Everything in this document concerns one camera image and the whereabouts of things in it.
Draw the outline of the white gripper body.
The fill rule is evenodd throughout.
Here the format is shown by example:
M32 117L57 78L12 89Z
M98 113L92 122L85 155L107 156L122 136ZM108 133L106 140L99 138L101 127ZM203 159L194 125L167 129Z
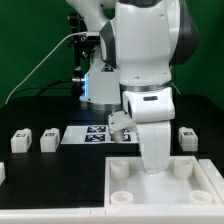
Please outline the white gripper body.
M171 124L169 121L138 124L137 136L147 173L166 170L171 146Z

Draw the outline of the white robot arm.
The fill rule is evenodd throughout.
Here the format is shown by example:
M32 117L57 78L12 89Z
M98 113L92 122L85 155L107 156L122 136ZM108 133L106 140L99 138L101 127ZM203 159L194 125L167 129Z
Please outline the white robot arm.
M148 173L168 167L175 117L171 67L197 46L197 29L185 0L66 0L84 20L82 44L93 41L84 75L83 106L107 110L116 142L137 134Z

